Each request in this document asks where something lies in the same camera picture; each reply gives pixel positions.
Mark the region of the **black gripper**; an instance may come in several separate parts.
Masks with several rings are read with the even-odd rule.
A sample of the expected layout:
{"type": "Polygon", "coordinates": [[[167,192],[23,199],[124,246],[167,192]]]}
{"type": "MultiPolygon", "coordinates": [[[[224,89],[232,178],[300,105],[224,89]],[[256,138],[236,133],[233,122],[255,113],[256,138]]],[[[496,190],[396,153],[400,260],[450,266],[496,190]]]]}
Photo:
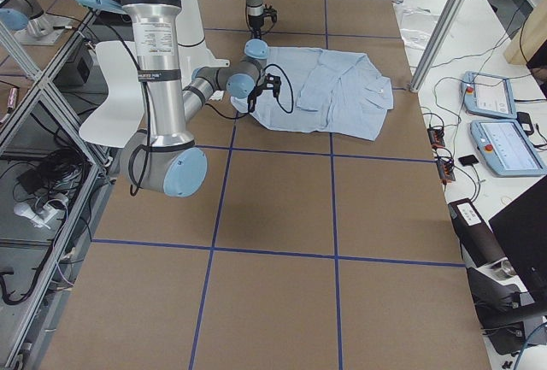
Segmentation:
{"type": "Polygon", "coordinates": [[[273,98],[279,101],[279,93],[281,88],[280,76],[266,73],[265,79],[261,84],[257,84],[247,96],[247,112],[253,113],[256,109],[256,100],[264,91],[271,91],[273,98]]]}
{"type": "Polygon", "coordinates": [[[256,7],[246,7],[246,21],[253,39],[262,39],[276,25],[278,21],[278,11],[272,5],[260,5],[256,7]],[[263,30],[266,20],[271,21],[271,26],[267,30],[263,30]]]}

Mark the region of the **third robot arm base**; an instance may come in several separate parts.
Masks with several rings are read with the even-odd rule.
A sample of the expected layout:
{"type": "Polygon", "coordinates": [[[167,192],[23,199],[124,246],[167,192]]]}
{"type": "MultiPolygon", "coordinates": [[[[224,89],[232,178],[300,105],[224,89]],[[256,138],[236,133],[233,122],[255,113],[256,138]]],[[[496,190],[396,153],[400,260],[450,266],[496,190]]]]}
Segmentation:
{"type": "Polygon", "coordinates": [[[53,45],[73,20],[47,14],[38,0],[1,0],[1,22],[24,45],[53,45]]]}

